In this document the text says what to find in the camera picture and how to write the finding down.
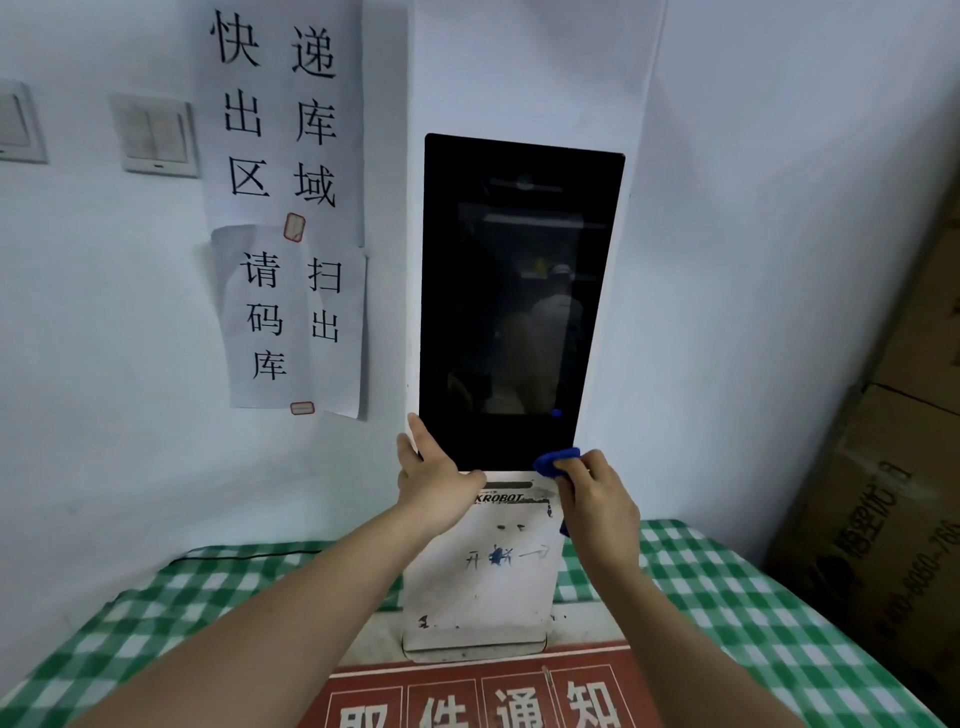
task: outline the white paper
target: white paper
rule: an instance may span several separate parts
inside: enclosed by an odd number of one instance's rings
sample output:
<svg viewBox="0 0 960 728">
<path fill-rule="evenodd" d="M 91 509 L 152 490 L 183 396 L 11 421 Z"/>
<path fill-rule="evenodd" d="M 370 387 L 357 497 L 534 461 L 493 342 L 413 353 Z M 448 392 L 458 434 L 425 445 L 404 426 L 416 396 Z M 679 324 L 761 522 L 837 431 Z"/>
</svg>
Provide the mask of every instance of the white paper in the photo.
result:
<svg viewBox="0 0 960 728">
<path fill-rule="evenodd" d="M 564 546 L 556 486 L 488 488 L 478 500 L 403 573 L 406 649 L 529 643 L 546 636 Z"/>
<path fill-rule="evenodd" d="M 367 259 L 307 224 L 241 225 L 211 235 L 230 405 L 357 417 Z"/>
<path fill-rule="evenodd" d="M 360 0 L 180 6 L 209 228 L 295 212 L 362 246 Z"/>
</svg>

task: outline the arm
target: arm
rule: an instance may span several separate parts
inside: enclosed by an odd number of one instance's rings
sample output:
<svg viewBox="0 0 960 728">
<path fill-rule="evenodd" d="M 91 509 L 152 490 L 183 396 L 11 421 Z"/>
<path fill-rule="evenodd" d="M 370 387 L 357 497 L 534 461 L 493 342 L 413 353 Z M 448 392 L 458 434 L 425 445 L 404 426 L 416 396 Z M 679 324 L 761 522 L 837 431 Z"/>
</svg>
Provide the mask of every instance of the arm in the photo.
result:
<svg viewBox="0 0 960 728">
<path fill-rule="evenodd" d="M 803 726 L 697 629 L 639 567 L 640 512 L 599 450 L 562 460 L 564 518 L 590 581 L 623 631 L 663 723 Z"/>
<path fill-rule="evenodd" d="M 217 619 L 81 716 L 77 728 L 295 726 L 396 576 L 483 488 L 410 416 L 399 498 L 336 546 Z"/>
</svg>

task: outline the person's left hand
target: person's left hand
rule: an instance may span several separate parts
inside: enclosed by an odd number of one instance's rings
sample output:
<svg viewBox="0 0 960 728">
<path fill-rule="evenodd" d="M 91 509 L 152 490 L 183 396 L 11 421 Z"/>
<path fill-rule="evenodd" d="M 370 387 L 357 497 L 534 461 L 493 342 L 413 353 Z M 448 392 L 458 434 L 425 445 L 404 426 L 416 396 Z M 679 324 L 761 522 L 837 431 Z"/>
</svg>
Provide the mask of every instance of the person's left hand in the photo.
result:
<svg viewBox="0 0 960 728">
<path fill-rule="evenodd" d="M 463 474 L 437 445 L 417 415 L 407 415 L 410 431 L 420 454 L 404 433 L 396 436 L 396 458 L 400 495 L 396 505 L 408 510 L 427 529 L 432 539 L 452 528 L 487 484 L 482 471 Z"/>
</svg>

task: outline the black screen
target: black screen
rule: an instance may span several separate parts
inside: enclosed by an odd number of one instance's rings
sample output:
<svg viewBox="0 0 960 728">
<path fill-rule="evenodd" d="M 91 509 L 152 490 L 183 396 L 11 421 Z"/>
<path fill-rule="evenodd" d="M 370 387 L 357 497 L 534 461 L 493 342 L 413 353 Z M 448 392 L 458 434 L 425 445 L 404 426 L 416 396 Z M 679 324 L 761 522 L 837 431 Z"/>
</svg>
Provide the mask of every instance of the black screen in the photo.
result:
<svg viewBox="0 0 960 728">
<path fill-rule="evenodd" d="M 462 470 L 573 445 L 623 164 L 426 137 L 420 415 Z"/>
</svg>

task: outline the hand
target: hand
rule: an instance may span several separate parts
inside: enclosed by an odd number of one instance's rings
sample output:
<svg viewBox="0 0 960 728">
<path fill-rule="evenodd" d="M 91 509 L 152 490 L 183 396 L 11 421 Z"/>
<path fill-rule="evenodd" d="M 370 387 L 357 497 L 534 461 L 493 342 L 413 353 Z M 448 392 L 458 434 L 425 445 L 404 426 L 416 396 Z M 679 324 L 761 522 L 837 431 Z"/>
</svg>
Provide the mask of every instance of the hand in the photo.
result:
<svg viewBox="0 0 960 728">
<path fill-rule="evenodd" d="M 396 436 L 396 458 L 400 461 L 400 475 L 396 484 L 400 489 L 396 505 L 415 514 L 418 523 L 434 538 L 452 528 L 476 500 L 487 484 L 481 471 L 466 475 L 437 445 L 417 415 L 407 415 L 410 431 L 417 449 L 404 433 Z"/>
<path fill-rule="evenodd" d="M 590 579 L 639 571 L 640 510 L 603 452 L 591 450 L 555 465 L 569 477 L 557 478 L 560 501 L 566 528 Z"/>
</svg>

